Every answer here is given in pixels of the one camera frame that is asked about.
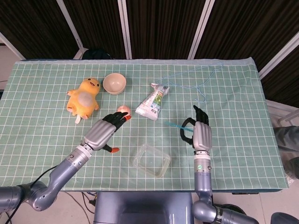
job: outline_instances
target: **green grid tablecloth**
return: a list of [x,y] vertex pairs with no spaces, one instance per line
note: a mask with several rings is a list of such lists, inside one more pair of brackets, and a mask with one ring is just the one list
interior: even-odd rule
[[[178,85],[199,85],[206,102],[195,89],[171,86],[154,122],[135,113],[150,94],[152,82],[166,80]],[[100,110],[75,124],[67,112],[66,92],[85,77],[99,81],[113,72],[127,79],[125,91],[97,95]],[[179,130],[165,122],[182,124],[195,117],[192,105],[209,116],[213,133],[211,160],[213,189],[281,189],[287,183],[278,154],[267,105],[256,66],[244,60],[103,60],[24,61],[14,65],[0,101],[0,185],[10,186],[36,179],[57,165],[99,118],[120,105],[132,109],[109,145],[118,153],[98,151],[65,185],[64,190],[193,190],[193,149],[179,137]],[[153,178],[132,166],[138,147],[147,144],[171,156],[163,178]]]

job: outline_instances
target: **gray cloth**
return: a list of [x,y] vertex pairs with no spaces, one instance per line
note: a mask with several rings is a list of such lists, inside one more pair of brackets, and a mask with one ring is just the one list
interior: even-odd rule
[[280,150],[299,151],[299,127],[277,127],[274,133]]
[[286,174],[299,179],[299,127],[277,127],[274,133]]

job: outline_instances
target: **white wall frame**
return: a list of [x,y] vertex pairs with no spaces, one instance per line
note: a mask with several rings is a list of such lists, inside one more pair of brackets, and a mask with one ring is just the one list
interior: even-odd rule
[[8,48],[15,54],[17,55],[21,60],[25,60],[26,58],[17,50],[17,48],[15,48],[11,42],[9,42],[8,39],[6,39],[6,37],[0,33],[0,40],[2,40],[2,42],[8,46]]
[[281,119],[278,120],[278,122],[282,124],[290,123],[290,125],[293,125],[292,120],[297,119],[298,117],[299,117],[299,109],[282,117]]
[[78,32],[77,32],[77,30],[76,30],[76,28],[75,28],[75,26],[74,26],[74,23],[73,23],[73,21],[71,20],[70,14],[69,14],[69,12],[67,11],[67,9],[66,9],[66,7],[65,7],[64,1],[63,1],[63,0],[56,0],[56,1],[57,1],[58,5],[59,5],[59,7],[60,7],[61,12],[62,12],[63,15],[64,15],[64,18],[65,18],[67,24],[69,25],[69,27],[70,27],[70,29],[71,29],[71,32],[72,32],[73,35],[74,35],[74,38],[75,38],[75,40],[76,40],[76,42],[77,42],[77,45],[78,45],[78,47],[79,47],[79,50],[80,50],[82,53],[84,53],[84,52],[85,52],[85,49],[84,49],[84,47],[83,47],[83,44],[82,44],[81,39],[80,39],[80,37],[79,37],[79,34],[78,34]]
[[299,32],[261,69],[260,78],[268,75],[285,57],[299,46]]
[[197,29],[195,32],[193,43],[191,45],[188,60],[192,60],[195,57],[200,40],[201,40],[204,30],[206,28],[206,23],[210,17],[214,2],[215,2],[215,0],[206,0],[206,2],[205,2],[205,5],[202,9],[201,16],[200,16],[200,19],[198,22],[198,26],[197,26]]
[[132,59],[132,50],[131,50],[131,40],[130,40],[130,31],[128,24],[128,13],[127,13],[127,4],[126,0],[118,0],[118,9],[121,18],[121,29],[123,35],[123,42],[125,45],[126,58]]
[[289,113],[292,113],[292,112],[298,110],[297,107],[289,106],[289,105],[286,105],[286,104],[281,104],[281,103],[271,101],[271,100],[268,100],[268,99],[266,100],[266,103],[267,103],[268,107],[273,107],[273,108],[284,111],[285,112],[284,114],[277,114],[280,117],[285,116],[286,114],[289,114]]
[[85,51],[87,51],[88,49],[87,48],[84,48],[84,50],[82,51],[81,49],[79,49],[78,51],[77,51],[77,53],[75,54],[75,56],[74,56],[74,60],[81,60],[82,59],[82,56],[83,56],[83,54],[85,53]]

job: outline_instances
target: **orange object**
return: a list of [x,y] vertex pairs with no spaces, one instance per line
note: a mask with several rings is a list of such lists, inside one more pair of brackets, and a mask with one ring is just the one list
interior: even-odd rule
[[77,115],[76,124],[83,119],[88,119],[94,110],[100,107],[95,100],[96,95],[100,91],[100,84],[95,78],[84,79],[77,90],[70,90],[67,95],[70,96],[66,106],[67,111],[73,116]]
[[130,120],[131,118],[132,118],[131,115],[125,116],[126,121]]
[[129,108],[128,106],[125,106],[125,105],[120,106],[120,107],[117,109],[117,112],[122,112],[122,113],[124,113],[124,112],[128,112],[128,114],[127,114],[125,117],[131,115],[131,110],[130,110],[130,108]]
[[119,148],[112,148],[111,153],[116,153],[116,152],[118,152],[119,150],[120,150]]

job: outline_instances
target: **black cable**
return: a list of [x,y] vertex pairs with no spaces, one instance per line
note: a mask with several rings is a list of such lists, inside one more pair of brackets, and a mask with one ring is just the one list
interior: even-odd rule
[[84,197],[86,197],[88,201],[89,201],[89,198],[88,198],[88,197],[86,196],[86,194],[84,194],[83,192],[81,192],[81,193],[82,193],[83,202],[84,202],[84,205],[85,205],[86,209],[87,209],[90,213],[93,213],[93,214],[94,214],[94,212],[90,211],[89,208],[87,207],[86,202],[85,202],[85,198],[84,198]]
[[[6,213],[7,217],[9,218],[9,213],[7,211],[5,213]],[[13,224],[11,220],[9,222],[10,222],[10,224]]]
[[82,208],[82,210],[83,210],[83,212],[85,213],[85,215],[86,215],[86,218],[87,218],[87,220],[88,220],[88,223],[90,224],[90,221],[89,221],[89,218],[88,218],[88,215],[87,215],[87,213],[86,213],[86,211],[85,211],[85,209],[83,208],[83,206],[71,195],[71,194],[69,194],[69,193],[67,193],[66,191],[63,191],[64,193],[66,193],[66,194],[68,194],[81,208]]
[[[43,172],[31,185],[30,185],[30,188],[32,188],[33,187],[33,185],[35,185],[35,183],[36,182],[38,182],[39,181],[39,179],[42,177],[42,176],[44,176],[47,172],[49,172],[50,170],[52,170],[52,169],[54,169],[54,168],[56,168],[57,166],[54,166],[54,167],[52,167],[52,168],[50,168],[50,169],[47,169],[45,172]],[[17,210],[19,209],[19,207],[20,207],[20,205],[22,204],[22,202],[23,202],[23,198],[20,200],[20,202],[18,203],[18,205],[17,205],[17,207],[15,208],[15,210],[13,211],[13,213],[8,217],[8,220],[6,221],[6,223],[5,224],[9,224],[9,223],[11,223],[11,219],[13,218],[13,216],[15,215],[15,213],[17,212]]]
[[92,192],[87,191],[86,193],[88,193],[89,195],[92,195],[92,196],[96,196],[97,195],[97,192],[92,193]]
[[32,188],[33,187],[33,185],[35,185],[36,184],[36,182],[38,182],[39,181],[39,179],[41,179],[41,177],[42,176],[44,176],[47,172],[49,172],[50,170],[52,170],[52,169],[55,169],[57,166],[54,166],[54,167],[52,167],[52,168],[50,168],[50,169],[47,169],[45,172],[43,172],[31,185],[30,185],[30,188]]
[[15,215],[15,213],[17,212],[17,210],[19,209],[20,205],[22,204],[23,200],[20,200],[20,202],[18,203],[17,207],[15,208],[15,210],[13,211],[13,213],[8,217],[8,220],[6,221],[5,224],[9,224],[11,223],[11,219],[13,218],[13,216]]

